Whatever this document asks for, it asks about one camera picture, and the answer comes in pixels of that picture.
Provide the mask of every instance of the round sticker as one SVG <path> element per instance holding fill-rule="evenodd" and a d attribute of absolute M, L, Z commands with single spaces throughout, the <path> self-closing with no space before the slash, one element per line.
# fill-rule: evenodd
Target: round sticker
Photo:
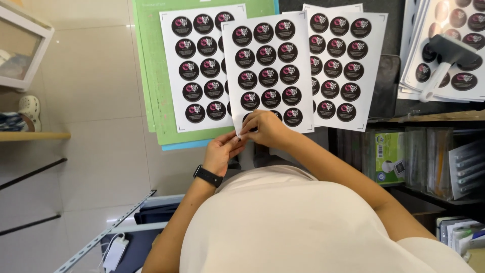
<path fill-rule="evenodd" d="M 450 25 L 454 28 L 461 28 L 467 22 L 467 14 L 462 9 L 454 9 L 450 13 Z"/>
<path fill-rule="evenodd" d="M 195 54 L 195 45 L 189 39 L 181 39 L 175 45 L 175 52 L 180 58 L 189 59 Z"/>
<path fill-rule="evenodd" d="M 197 83 L 188 83 L 183 87 L 182 95 L 186 100 L 196 102 L 202 98 L 202 87 Z"/>
<path fill-rule="evenodd" d="M 246 92 L 241 96 L 241 106 L 248 110 L 253 111 L 259 106 L 259 97 L 255 92 Z"/>
<path fill-rule="evenodd" d="M 280 121 L 283 121 L 283 117 L 278 111 L 275 111 L 275 110 L 270 110 L 270 111 L 273 112 L 279 118 Z"/>
<path fill-rule="evenodd" d="M 357 40 L 349 44 L 347 54 L 353 60 L 360 60 L 367 55 L 368 50 L 367 44 L 364 41 Z"/>
<path fill-rule="evenodd" d="M 275 32 L 273 31 L 273 27 L 268 23 L 259 23 L 254 28 L 254 39 L 261 44 L 266 44 L 273 38 Z"/>
<path fill-rule="evenodd" d="M 199 104 L 191 104 L 185 109 L 185 117 L 192 123 L 199 123 L 206 117 L 206 111 Z"/>
<path fill-rule="evenodd" d="M 240 47 L 249 45 L 252 39 L 251 31 L 245 26 L 240 26 L 232 32 L 232 41 Z"/>
<path fill-rule="evenodd" d="M 278 58 L 284 63 L 291 63 L 298 56 L 298 49 L 292 43 L 283 43 L 278 48 Z"/>
<path fill-rule="evenodd" d="M 310 52 L 313 54 L 320 54 L 325 50 L 325 40 L 320 35 L 312 35 L 309 38 Z"/>
<path fill-rule="evenodd" d="M 320 83 L 318 82 L 317 79 L 311 77 L 311 94 L 315 96 L 318 94 L 318 91 L 320 90 Z"/>
<path fill-rule="evenodd" d="M 204 36 L 197 42 L 197 50 L 203 56 L 212 56 L 217 51 L 217 44 L 214 39 Z"/>
<path fill-rule="evenodd" d="M 335 115 L 335 105 L 331 101 L 323 101 L 318 104 L 317 114 L 322 119 L 329 119 Z"/>
<path fill-rule="evenodd" d="M 283 120 L 289 127 L 296 127 L 302 123 L 303 114 L 297 108 L 290 108 L 286 110 Z"/>
<path fill-rule="evenodd" d="M 420 64 L 418 68 L 416 68 L 416 80 L 420 83 L 426 82 L 429 77 L 431 76 L 431 71 L 427 64 Z"/>
<path fill-rule="evenodd" d="M 463 37 L 462 42 L 475 48 L 476 50 L 480 50 L 485 46 L 485 37 L 478 33 L 470 33 Z"/>
<path fill-rule="evenodd" d="M 259 73 L 259 83 L 266 87 L 270 88 L 275 86 L 278 82 L 278 73 L 273 68 L 265 68 L 261 70 Z"/>
<path fill-rule="evenodd" d="M 478 57 L 478 59 L 476 59 L 473 63 L 469 65 L 462 66 L 460 64 L 456 64 L 456 66 L 463 71 L 474 71 L 475 69 L 481 67 L 482 63 L 483 59 L 481 57 Z"/>
<path fill-rule="evenodd" d="M 443 80 L 439 84 L 438 88 L 442 88 L 447 86 L 450 83 L 450 74 L 446 73 L 446 75 L 443 77 Z"/>
<path fill-rule="evenodd" d="M 294 86 L 285 88 L 282 96 L 283 102 L 288 106 L 295 106 L 302 100 L 302 92 Z"/>
<path fill-rule="evenodd" d="M 177 36 L 188 36 L 192 32 L 192 23 L 186 17 L 179 16 L 172 21 L 172 31 Z"/>
<path fill-rule="evenodd" d="M 239 74 L 238 84 L 239 84 L 239 87 L 241 87 L 242 89 L 251 90 L 256 86 L 257 83 L 258 83 L 258 78 L 253 72 L 246 70 L 241 72 L 241 74 Z"/>
<path fill-rule="evenodd" d="M 355 38 L 362 39 L 369 35 L 372 30 L 371 22 L 365 18 L 359 18 L 352 22 L 352 26 L 350 26 L 350 33 Z"/>
<path fill-rule="evenodd" d="M 330 59 L 323 65 L 323 71 L 327 77 L 334 79 L 342 74 L 342 65 L 339 61 Z"/>
<path fill-rule="evenodd" d="M 337 108 L 337 118 L 343 122 L 348 122 L 356 117 L 356 108 L 350 103 L 342 103 Z"/>
<path fill-rule="evenodd" d="M 215 27 L 221 30 L 222 22 L 234 21 L 234 16 L 227 11 L 219 12 L 215 17 Z"/>
<path fill-rule="evenodd" d="M 467 91 L 474 88 L 478 83 L 477 77 L 475 75 L 462 72 L 453 76 L 452 86 L 458 91 Z"/>
<path fill-rule="evenodd" d="M 437 34 L 441 34 L 442 28 L 438 23 L 432 23 L 428 30 L 428 37 L 431 39 Z"/>
<path fill-rule="evenodd" d="M 429 44 L 425 44 L 423 47 L 422 57 L 426 63 L 431 63 L 436 59 L 437 53 L 432 51 Z"/>
<path fill-rule="evenodd" d="M 456 29 L 449 29 L 449 30 L 445 31 L 445 34 L 450 36 L 450 37 L 457 39 L 458 41 L 461 41 L 461 35 L 458 32 L 458 30 L 456 30 Z"/>
<path fill-rule="evenodd" d="M 199 76 L 199 67 L 192 61 L 185 61 L 178 67 L 178 73 L 186 81 L 195 80 Z"/>
<path fill-rule="evenodd" d="M 224 93 L 224 86 L 219 81 L 208 81 L 206 85 L 204 85 L 204 94 L 211 99 L 216 100 L 222 96 Z"/>
<path fill-rule="evenodd" d="M 316 33 L 324 33 L 328 28 L 327 16 L 317 13 L 310 19 L 310 28 Z"/>
<path fill-rule="evenodd" d="M 465 8 L 465 7 L 468 7 L 468 5 L 470 5 L 471 0 L 455 0 L 455 3 L 460 8 Z"/>
<path fill-rule="evenodd" d="M 468 27 L 473 31 L 485 30 L 485 14 L 475 13 L 468 18 Z"/>
<path fill-rule="evenodd" d="M 343 75 L 349 81 L 356 81 L 364 75 L 364 66 L 358 62 L 350 62 L 345 65 Z"/>
<path fill-rule="evenodd" d="M 212 120 L 221 120 L 226 116 L 226 107 L 222 102 L 211 102 L 207 105 L 207 116 Z"/>
<path fill-rule="evenodd" d="M 268 89 L 263 92 L 261 96 L 261 102 L 263 103 L 264 107 L 268 109 L 273 109 L 279 105 L 281 102 L 281 96 L 279 95 L 278 91 L 274 89 Z"/>
<path fill-rule="evenodd" d="M 310 57 L 310 68 L 311 68 L 311 75 L 315 76 L 320 74 L 323 69 L 323 63 L 320 58 L 311 56 Z"/>
<path fill-rule="evenodd" d="M 227 72 L 226 72 L 226 58 L 222 59 L 221 69 L 222 69 L 222 72 L 224 72 L 224 74 L 227 74 Z"/>
<path fill-rule="evenodd" d="M 236 53 L 236 65 L 241 68 L 250 68 L 254 64 L 255 56 L 250 49 L 241 49 Z"/>
<path fill-rule="evenodd" d="M 202 75 L 204 75 L 206 78 L 217 77 L 219 72 L 221 72 L 221 66 L 212 58 L 205 59 L 200 64 L 200 73 L 202 73 Z"/>
<path fill-rule="evenodd" d="M 276 60 L 276 51 L 271 46 L 262 46 L 256 53 L 256 60 L 263 66 L 269 66 Z"/>
<path fill-rule="evenodd" d="M 339 38 L 333 38 L 328 41 L 327 52 L 332 57 L 340 57 L 345 53 L 345 42 Z"/>
<path fill-rule="evenodd" d="M 322 95 L 327 99 L 333 99 L 339 94 L 339 84 L 336 81 L 327 80 L 322 84 Z"/>
<path fill-rule="evenodd" d="M 212 18 L 207 14 L 199 14 L 194 19 L 194 29 L 198 33 L 204 35 L 209 34 L 214 28 Z"/>
<path fill-rule="evenodd" d="M 219 41 L 217 42 L 219 44 L 219 49 L 224 53 L 224 42 L 222 41 L 222 36 L 219 38 Z"/>
<path fill-rule="evenodd" d="M 249 114 L 250 114 L 250 113 L 247 113 L 247 114 L 244 116 L 244 118 L 242 119 L 242 120 L 243 120 L 243 121 L 242 121 L 243 123 L 244 123 L 244 121 L 246 120 L 247 116 L 249 116 Z M 250 131 L 250 132 L 256 132 L 257 130 L 258 130 L 258 128 L 257 128 L 257 127 L 254 127 L 254 128 L 251 128 L 251 130 L 249 130 L 249 131 Z"/>
<path fill-rule="evenodd" d="M 342 86 L 340 95 L 344 101 L 353 102 L 360 96 L 360 87 L 354 83 L 346 83 Z"/>
<path fill-rule="evenodd" d="M 295 26 L 290 20 L 281 20 L 276 24 L 276 36 L 281 40 L 290 40 L 295 35 Z"/>
<path fill-rule="evenodd" d="M 349 31 L 349 22 L 344 17 L 335 17 L 330 22 L 330 31 L 335 36 L 344 36 Z"/>
<path fill-rule="evenodd" d="M 435 8 L 435 19 L 438 22 L 443 22 L 448 18 L 448 2 L 445 3 L 445 1 L 441 1 L 438 4 L 436 4 Z"/>
<path fill-rule="evenodd" d="M 300 71 L 294 65 L 285 65 L 279 71 L 279 77 L 284 84 L 292 85 L 300 78 Z"/>
<path fill-rule="evenodd" d="M 473 7 L 477 11 L 485 11 L 485 0 L 473 0 Z"/>

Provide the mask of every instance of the label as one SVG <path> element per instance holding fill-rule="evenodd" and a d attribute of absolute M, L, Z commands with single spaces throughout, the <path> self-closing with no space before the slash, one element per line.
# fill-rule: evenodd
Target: label
<path fill-rule="evenodd" d="M 441 34 L 442 31 L 443 29 L 438 23 L 432 23 L 431 26 L 429 26 L 428 37 L 431 39 L 433 36 Z"/>
<path fill-rule="evenodd" d="M 436 59 L 437 53 L 432 51 L 429 43 L 425 44 L 423 47 L 422 57 L 426 63 L 431 63 Z"/>
<path fill-rule="evenodd" d="M 475 13 L 470 18 L 468 18 L 468 27 L 472 31 L 482 31 L 485 30 L 485 14 Z"/>
<path fill-rule="evenodd" d="M 278 82 L 278 73 L 273 68 L 265 68 L 259 73 L 259 83 L 266 87 L 273 87 Z"/>
<path fill-rule="evenodd" d="M 470 33 L 463 37 L 462 42 L 473 47 L 476 50 L 480 50 L 485 46 L 485 37 L 478 33 Z"/>
<path fill-rule="evenodd" d="M 342 103 L 337 108 L 337 118 L 339 118 L 343 122 L 349 122 L 353 120 L 356 115 L 356 108 L 350 103 Z"/>
<path fill-rule="evenodd" d="M 253 72 L 246 70 L 241 72 L 241 74 L 239 74 L 238 84 L 239 84 L 239 87 L 241 87 L 242 89 L 251 90 L 256 86 L 257 83 L 258 83 L 258 78 Z"/>
<path fill-rule="evenodd" d="M 349 31 L 349 22 L 344 17 L 335 17 L 330 22 L 330 31 L 335 36 L 344 36 Z"/>
<path fill-rule="evenodd" d="M 466 66 L 463 66 L 461 64 L 456 64 L 456 66 L 463 71 L 474 71 L 475 69 L 479 68 L 482 66 L 483 59 L 481 57 L 478 57 L 473 63 L 468 64 Z"/>
<path fill-rule="evenodd" d="M 457 39 L 458 41 L 461 41 L 461 34 L 456 29 L 449 29 L 445 31 L 445 34 Z"/>
<path fill-rule="evenodd" d="M 364 75 L 364 66 L 358 62 L 350 62 L 343 69 L 343 75 L 349 81 L 356 81 Z"/>
<path fill-rule="evenodd" d="M 204 35 L 209 34 L 214 28 L 214 21 L 207 14 L 199 14 L 194 19 L 194 29 Z"/>
<path fill-rule="evenodd" d="M 327 99 L 333 99 L 339 94 L 339 84 L 336 81 L 327 80 L 322 84 L 322 95 Z"/>
<path fill-rule="evenodd" d="M 340 95 L 344 101 L 353 102 L 360 96 L 360 87 L 354 83 L 346 83 L 342 86 Z"/>
<path fill-rule="evenodd" d="M 295 26 L 290 20 L 283 19 L 276 24 L 276 36 L 281 40 L 290 40 L 295 35 Z"/>
<path fill-rule="evenodd" d="M 485 11 L 485 0 L 473 0 L 473 7 L 477 11 Z"/>
<path fill-rule="evenodd" d="M 427 64 L 420 64 L 416 68 L 416 80 L 420 83 L 426 82 L 431 76 L 431 70 Z"/>
<path fill-rule="evenodd" d="M 467 22 L 467 14 L 462 9 L 454 9 L 450 13 L 450 25 L 454 28 L 461 28 Z"/>
<path fill-rule="evenodd" d="M 317 114 L 322 119 L 330 119 L 335 115 L 335 105 L 331 101 L 323 101 L 318 104 Z"/>
<path fill-rule="evenodd" d="M 222 72 L 224 72 L 224 74 L 227 74 L 227 72 L 226 72 L 226 58 L 222 59 L 221 69 L 222 69 Z"/>
<path fill-rule="evenodd" d="M 268 23 L 259 23 L 254 28 L 254 39 L 261 44 L 266 44 L 273 38 L 275 32 L 273 27 Z"/>
<path fill-rule="evenodd" d="M 241 96 L 241 106 L 248 111 L 253 111 L 259 106 L 259 97 L 255 92 L 246 92 Z"/>
<path fill-rule="evenodd" d="M 371 22 L 365 18 L 359 18 L 352 22 L 352 26 L 350 27 L 350 33 L 355 38 L 362 39 L 369 35 L 372 30 Z"/>
<path fill-rule="evenodd" d="M 300 71 L 294 65 L 285 65 L 279 71 L 281 81 L 287 85 L 292 85 L 300 78 Z"/>
<path fill-rule="evenodd" d="M 318 82 L 317 79 L 311 77 L 311 94 L 315 96 L 318 94 L 318 91 L 320 90 L 320 83 Z"/>
<path fill-rule="evenodd" d="M 436 4 L 436 8 L 435 8 L 435 19 L 436 21 L 438 22 L 443 22 L 444 20 L 446 20 L 446 18 L 448 18 L 448 3 L 444 2 L 444 1 L 441 1 L 439 2 L 438 4 Z"/>
<path fill-rule="evenodd" d="M 191 104 L 185 109 L 185 117 L 192 123 L 199 123 L 206 117 L 206 111 L 199 104 Z"/>
<path fill-rule="evenodd" d="M 377 183 L 404 182 L 405 145 L 404 132 L 372 134 L 375 148 L 375 181 Z"/>
<path fill-rule="evenodd" d="M 202 87 L 197 83 L 188 83 L 183 87 L 182 95 L 186 100 L 196 102 L 202 98 Z"/>
<path fill-rule="evenodd" d="M 211 102 L 207 105 L 207 116 L 212 120 L 221 120 L 226 116 L 226 107 L 222 102 Z"/>
<path fill-rule="evenodd" d="M 455 0 L 455 3 L 460 8 L 465 8 L 465 7 L 468 7 L 468 5 L 470 5 L 471 0 Z"/>
<path fill-rule="evenodd" d="M 310 57 L 310 68 L 311 68 L 312 76 L 320 74 L 320 72 L 323 69 L 323 63 L 319 57 L 316 57 L 316 56 Z"/>
<path fill-rule="evenodd" d="M 218 30 L 221 30 L 222 22 L 228 22 L 228 21 L 234 21 L 234 16 L 227 11 L 219 12 L 215 17 L 215 27 Z"/>
<path fill-rule="evenodd" d="M 332 57 L 340 57 L 345 53 L 345 42 L 339 38 L 328 41 L 327 52 Z"/>
<path fill-rule="evenodd" d="M 195 55 L 195 44 L 189 39 L 181 39 L 175 45 L 175 52 L 180 58 L 189 59 Z"/>
<path fill-rule="evenodd" d="M 186 37 L 192 32 L 192 23 L 184 16 L 179 16 L 172 21 L 172 31 L 175 35 Z"/>
<path fill-rule="evenodd" d="M 298 49 L 292 43 L 283 43 L 278 48 L 278 58 L 284 63 L 291 63 L 298 56 Z"/>
<path fill-rule="evenodd" d="M 250 68 L 253 66 L 256 57 L 250 49 L 241 49 L 236 53 L 236 65 L 241 68 Z"/>
<path fill-rule="evenodd" d="M 290 86 L 285 88 L 283 92 L 283 102 L 288 106 L 297 105 L 302 99 L 302 92 L 300 89 Z"/>
<path fill-rule="evenodd" d="M 477 77 L 475 75 L 461 72 L 453 76 L 452 86 L 458 91 L 467 91 L 477 85 Z"/>
<path fill-rule="evenodd" d="M 270 110 L 271 112 L 273 112 L 273 114 L 275 114 L 280 121 L 283 121 L 283 117 L 281 116 L 281 114 L 278 112 L 278 111 L 275 111 L 275 110 Z"/>
<path fill-rule="evenodd" d="M 205 59 L 200 64 L 200 73 L 206 78 L 215 78 L 219 75 L 219 72 L 221 72 L 221 66 L 212 58 Z"/>
<path fill-rule="evenodd" d="M 349 44 L 347 48 L 347 54 L 349 57 L 354 60 L 360 60 L 367 55 L 369 48 L 364 41 L 356 40 Z"/>
<path fill-rule="evenodd" d="M 199 76 L 199 67 L 192 61 L 185 61 L 178 67 L 178 74 L 182 79 L 192 81 Z"/>
<path fill-rule="evenodd" d="M 289 127 L 296 127 L 302 123 L 303 114 L 297 108 L 290 108 L 286 110 L 286 114 L 283 116 L 285 124 Z"/>
<path fill-rule="evenodd" d="M 328 60 L 323 66 L 323 71 L 327 77 L 334 79 L 342 74 L 342 65 L 339 61 L 335 59 Z"/>
<path fill-rule="evenodd" d="M 263 66 L 269 66 L 276 60 L 276 50 L 271 46 L 262 46 L 256 53 L 256 60 Z"/>
<path fill-rule="evenodd" d="M 325 50 L 325 39 L 320 35 L 312 35 L 309 38 L 310 52 L 320 54 Z"/>
<path fill-rule="evenodd" d="M 197 42 L 197 50 L 202 56 L 212 56 L 217 51 L 217 44 L 214 39 L 204 36 Z"/>
<path fill-rule="evenodd" d="M 247 114 L 244 116 L 244 118 L 242 119 L 242 120 L 243 120 L 243 121 L 242 121 L 243 123 L 244 123 L 244 121 L 246 120 L 247 116 L 249 116 L 249 114 L 250 114 L 250 113 L 247 113 Z M 249 130 L 249 131 L 250 131 L 250 132 L 256 132 L 257 130 L 258 130 L 258 128 L 257 128 L 257 127 L 254 127 L 254 128 L 251 128 L 251 130 Z"/>
<path fill-rule="evenodd" d="M 450 83 L 450 74 L 446 73 L 446 75 L 443 77 L 443 80 L 439 84 L 438 88 L 443 88 L 447 86 Z"/>
<path fill-rule="evenodd" d="M 276 108 L 281 102 L 281 96 L 278 91 L 274 89 L 268 89 L 263 92 L 263 95 L 261 96 L 261 102 L 263 103 L 264 107 L 268 109 L 273 109 Z"/>
<path fill-rule="evenodd" d="M 327 16 L 317 13 L 310 19 L 310 28 L 316 33 L 324 33 L 328 29 Z"/>
<path fill-rule="evenodd" d="M 222 53 L 224 53 L 224 42 L 222 41 L 222 36 L 219 38 L 219 42 L 217 42 L 219 44 L 219 49 L 222 51 Z"/>
<path fill-rule="evenodd" d="M 245 26 L 240 26 L 232 32 L 232 41 L 240 47 L 249 45 L 252 39 L 251 31 Z"/>
<path fill-rule="evenodd" d="M 216 100 L 222 96 L 224 93 L 224 86 L 222 86 L 222 83 L 219 81 L 208 81 L 204 85 L 204 94 L 211 99 L 211 100 Z"/>

